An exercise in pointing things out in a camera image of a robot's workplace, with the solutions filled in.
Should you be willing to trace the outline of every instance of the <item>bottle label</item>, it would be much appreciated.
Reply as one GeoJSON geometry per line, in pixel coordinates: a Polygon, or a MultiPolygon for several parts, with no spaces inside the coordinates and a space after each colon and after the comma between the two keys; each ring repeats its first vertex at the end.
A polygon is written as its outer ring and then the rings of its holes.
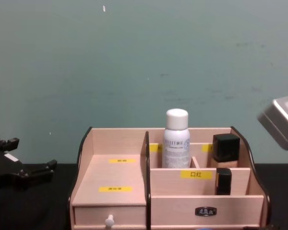
{"type": "Polygon", "coordinates": [[[164,157],[166,168],[189,168],[190,139],[185,141],[164,140],[164,157]]]}

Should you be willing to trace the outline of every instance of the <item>drawer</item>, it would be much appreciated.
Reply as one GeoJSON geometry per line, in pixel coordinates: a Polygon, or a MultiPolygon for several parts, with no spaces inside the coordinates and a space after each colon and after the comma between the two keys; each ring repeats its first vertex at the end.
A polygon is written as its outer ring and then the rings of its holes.
{"type": "Polygon", "coordinates": [[[152,226],[244,225],[258,226],[264,197],[262,195],[152,196],[152,226]],[[197,216],[198,207],[215,207],[214,216],[197,216]]]}
{"type": "Polygon", "coordinates": [[[109,215],[113,216],[114,225],[146,226],[146,207],[75,207],[75,224],[104,226],[109,215]]]}

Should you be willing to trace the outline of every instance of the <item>black table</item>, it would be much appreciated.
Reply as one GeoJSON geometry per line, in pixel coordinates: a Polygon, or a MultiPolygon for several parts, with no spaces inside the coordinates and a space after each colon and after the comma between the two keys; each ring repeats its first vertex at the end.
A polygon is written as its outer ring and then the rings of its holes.
{"type": "MultiPolygon", "coordinates": [[[[272,202],[271,223],[288,230],[288,164],[257,164],[272,202]]],[[[58,164],[51,183],[24,191],[0,190],[0,230],[65,230],[75,164],[58,164]]]]}

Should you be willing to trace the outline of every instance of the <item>yellow label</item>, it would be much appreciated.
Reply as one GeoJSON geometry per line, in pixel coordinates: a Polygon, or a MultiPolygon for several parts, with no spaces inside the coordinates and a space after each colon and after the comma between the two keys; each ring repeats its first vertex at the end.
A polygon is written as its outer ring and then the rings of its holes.
{"type": "Polygon", "coordinates": [[[182,170],[180,172],[180,177],[181,178],[189,178],[189,179],[210,180],[210,179],[212,179],[212,171],[182,170]]]}
{"type": "Polygon", "coordinates": [[[109,163],[135,163],[135,159],[110,159],[109,163]]]}
{"type": "Polygon", "coordinates": [[[212,151],[212,144],[202,145],[203,152],[211,152],[212,151]]]}
{"type": "Polygon", "coordinates": [[[98,191],[100,193],[104,193],[104,192],[131,192],[132,187],[100,187],[98,191]]]}
{"type": "Polygon", "coordinates": [[[162,145],[161,144],[149,144],[149,151],[150,152],[162,152],[162,145]]]}

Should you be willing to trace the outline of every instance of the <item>drawer knob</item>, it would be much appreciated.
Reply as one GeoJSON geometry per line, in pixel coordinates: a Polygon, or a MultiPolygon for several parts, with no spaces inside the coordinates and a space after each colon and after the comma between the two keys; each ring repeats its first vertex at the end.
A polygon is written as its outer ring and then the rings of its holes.
{"type": "Polygon", "coordinates": [[[108,216],[108,219],[106,219],[105,224],[108,228],[111,228],[114,225],[113,215],[108,216]]]}

